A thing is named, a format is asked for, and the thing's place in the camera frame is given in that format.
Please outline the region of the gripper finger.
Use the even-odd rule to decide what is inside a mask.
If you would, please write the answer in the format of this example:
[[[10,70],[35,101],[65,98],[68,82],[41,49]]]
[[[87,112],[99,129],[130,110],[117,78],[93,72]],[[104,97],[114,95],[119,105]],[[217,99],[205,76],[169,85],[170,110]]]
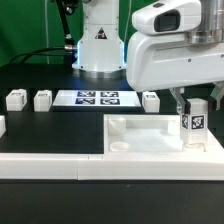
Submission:
[[[182,97],[182,94],[184,93],[183,87],[175,87],[170,88],[170,93],[174,97],[176,101],[176,110],[178,114],[183,114],[185,111],[185,100]]]
[[[216,110],[220,109],[221,100],[224,97],[224,81],[216,82],[215,87],[211,93],[213,106]]]

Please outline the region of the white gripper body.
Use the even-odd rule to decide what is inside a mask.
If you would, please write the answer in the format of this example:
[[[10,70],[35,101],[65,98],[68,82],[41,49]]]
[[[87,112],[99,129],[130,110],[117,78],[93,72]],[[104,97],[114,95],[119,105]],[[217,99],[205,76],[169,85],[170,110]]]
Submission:
[[[224,0],[157,0],[132,15],[127,81],[137,92],[224,81]]]

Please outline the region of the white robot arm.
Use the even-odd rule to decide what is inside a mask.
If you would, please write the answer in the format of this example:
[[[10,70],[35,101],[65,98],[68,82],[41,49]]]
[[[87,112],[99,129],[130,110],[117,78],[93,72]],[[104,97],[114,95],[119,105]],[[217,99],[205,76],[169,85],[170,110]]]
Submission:
[[[224,0],[157,0],[132,14],[136,32],[118,35],[119,0],[83,0],[84,34],[73,67],[91,78],[124,69],[137,92],[168,89],[185,113],[186,86],[213,83],[224,98]]]

